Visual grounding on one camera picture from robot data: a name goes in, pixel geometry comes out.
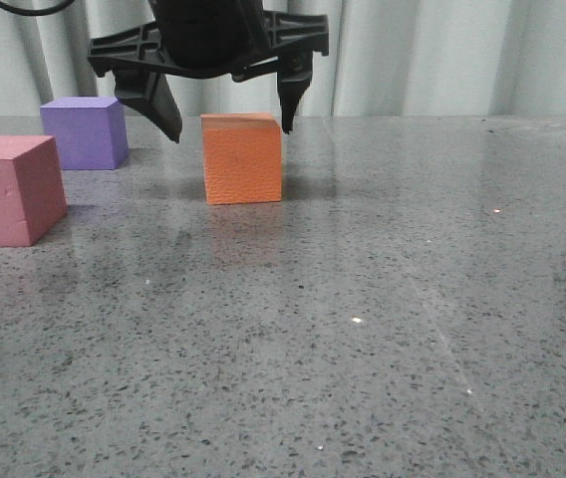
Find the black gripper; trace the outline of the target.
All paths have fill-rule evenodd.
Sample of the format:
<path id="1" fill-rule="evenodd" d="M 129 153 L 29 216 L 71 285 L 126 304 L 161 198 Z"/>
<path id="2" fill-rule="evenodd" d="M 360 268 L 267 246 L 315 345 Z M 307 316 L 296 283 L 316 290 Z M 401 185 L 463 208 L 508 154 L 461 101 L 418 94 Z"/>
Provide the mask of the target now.
<path id="1" fill-rule="evenodd" d="M 293 130 L 313 54 L 329 54 L 327 16 L 266 10 L 261 1 L 152 1 L 150 8 L 152 22 L 90 44 L 92 68 L 100 77 L 114 72 L 124 106 L 179 143 L 182 118 L 164 74 L 239 83 L 275 73 L 281 127 Z"/>

